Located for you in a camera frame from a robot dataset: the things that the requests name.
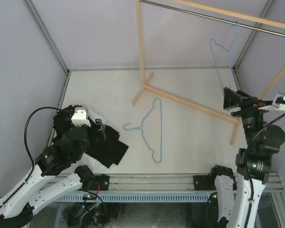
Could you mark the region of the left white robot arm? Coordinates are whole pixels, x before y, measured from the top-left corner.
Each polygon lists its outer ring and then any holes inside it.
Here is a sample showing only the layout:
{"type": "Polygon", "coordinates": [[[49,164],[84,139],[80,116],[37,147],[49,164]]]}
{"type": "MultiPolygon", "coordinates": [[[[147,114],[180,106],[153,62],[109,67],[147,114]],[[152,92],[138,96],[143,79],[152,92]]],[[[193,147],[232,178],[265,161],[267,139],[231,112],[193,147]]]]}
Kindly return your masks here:
{"type": "Polygon", "coordinates": [[[54,185],[43,188],[63,170],[79,161],[91,143],[105,139],[105,126],[96,119],[94,126],[73,126],[36,158],[28,174],[9,193],[0,197],[0,228],[22,228],[33,217],[62,196],[75,190],[89,190],[95,175],[87,165],[54,185]]]}

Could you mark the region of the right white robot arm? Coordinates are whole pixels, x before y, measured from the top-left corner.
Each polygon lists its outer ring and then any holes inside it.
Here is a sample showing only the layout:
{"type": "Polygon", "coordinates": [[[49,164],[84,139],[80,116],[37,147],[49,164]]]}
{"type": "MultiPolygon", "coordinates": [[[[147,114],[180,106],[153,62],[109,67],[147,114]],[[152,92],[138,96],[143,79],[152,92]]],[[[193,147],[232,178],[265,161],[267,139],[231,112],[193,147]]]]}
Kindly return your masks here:
{"type": "Polygon", "coordinates": [[[269,179],[272,157],[285,142],[275,123],[285,117],[285,94],[263,101],[241,90],[223,88],[223,108],[243,124],[247,148],[236,155],[237,176],[231,168],[211,168],[209,185],[218,201],[217,228],[252,228],[260,198],[269,179]]]}

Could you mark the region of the black shirt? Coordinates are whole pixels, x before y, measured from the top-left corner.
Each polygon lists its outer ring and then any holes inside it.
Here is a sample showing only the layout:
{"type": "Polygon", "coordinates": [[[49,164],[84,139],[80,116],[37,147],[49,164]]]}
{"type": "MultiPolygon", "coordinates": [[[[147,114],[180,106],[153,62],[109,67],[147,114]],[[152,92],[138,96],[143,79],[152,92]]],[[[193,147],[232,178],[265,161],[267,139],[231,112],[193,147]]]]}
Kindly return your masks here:
{"type": "MultiPolygon", "coordinates": [[[[54,116],[53,128],[56,131],[56,136],[52,139],[53,143],[61,139],[63,133],[71,128],[71,116],[74,114],[76,107],[81,106],[70,105],[63,111],[58,111],[54,116]]],[[[88,119],[91,125],[95,124],[95,121],[93,122],[89,117],[88,119]]],[[[118,131],[106,124],[105,132],[106,140],[90,144],[89,149],[84,153],[101,162],[106,168],[110,168],[112,164],[118,165],[120,163],[129,146],[119,140],[120,133],[118,131]]]]}

